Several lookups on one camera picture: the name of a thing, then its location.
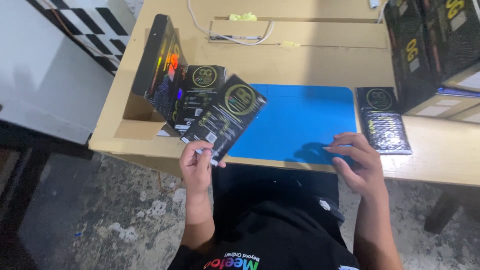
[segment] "stained floor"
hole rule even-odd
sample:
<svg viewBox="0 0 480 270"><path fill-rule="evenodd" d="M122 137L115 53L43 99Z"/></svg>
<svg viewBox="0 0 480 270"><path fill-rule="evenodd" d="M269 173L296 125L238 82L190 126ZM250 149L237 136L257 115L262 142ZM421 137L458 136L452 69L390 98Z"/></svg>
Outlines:
<svg viewBox="0 0 480 270"><path fill-rule="evenodd" d="M180 180L160 175L166 190ZM441 234L423 229L441 192L387 181L395 241L405 269L480 267L480 224L462 209ZM183 231L185 190L161 192L156 171L109 156L50 158L20 237L41 270L164 270ZM340 182L342 234L351 250L360 197Z"/></svg>

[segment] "blue object on floor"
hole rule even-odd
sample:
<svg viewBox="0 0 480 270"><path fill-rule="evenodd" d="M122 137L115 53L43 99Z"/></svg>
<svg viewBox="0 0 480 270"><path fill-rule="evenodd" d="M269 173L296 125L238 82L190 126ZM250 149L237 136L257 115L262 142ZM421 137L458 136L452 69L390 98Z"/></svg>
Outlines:
<svg viewBox="0 0 480 270"><path fill-rule="evenodd" d="M322 147L335 134L357 130L347 87L252 86L268 102L228 152L232 157L332 164L334 155Z"/></svg>

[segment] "black t-shirt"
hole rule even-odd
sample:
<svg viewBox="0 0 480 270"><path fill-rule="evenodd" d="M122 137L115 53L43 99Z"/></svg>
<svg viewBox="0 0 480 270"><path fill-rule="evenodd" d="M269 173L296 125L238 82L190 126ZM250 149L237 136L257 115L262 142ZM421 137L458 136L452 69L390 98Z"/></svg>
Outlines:
<svg viewBox="0 0 480 270"><path fill-rule="evenodd" d="M295 188L236 189L215 201L215 245L180 246L169 270L356 270L335 217Z"/></svg>

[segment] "qr code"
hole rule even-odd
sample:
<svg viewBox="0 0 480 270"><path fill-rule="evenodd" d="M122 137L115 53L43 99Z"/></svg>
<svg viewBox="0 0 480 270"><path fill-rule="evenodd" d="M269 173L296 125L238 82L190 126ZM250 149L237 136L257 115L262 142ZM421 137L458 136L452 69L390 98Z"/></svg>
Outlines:
<svg viewBox="0 0 480 270"><path fill-rule="evenodd" d="M216 136L215 134L209 132L205 139L211 143L214 143L216 141Z"/></svg>

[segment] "desk leg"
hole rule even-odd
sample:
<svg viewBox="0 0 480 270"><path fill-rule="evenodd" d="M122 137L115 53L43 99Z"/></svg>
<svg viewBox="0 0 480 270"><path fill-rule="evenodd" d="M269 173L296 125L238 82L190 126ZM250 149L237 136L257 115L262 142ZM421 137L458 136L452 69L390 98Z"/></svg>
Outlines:
<svg viewBox="0 0 480 270"><path fill-rule="evenodd" d="M430 215L425 219L424 229L430 233L439 234L458 210L458 199L448 195L445 191L438 199Z"/></svg>

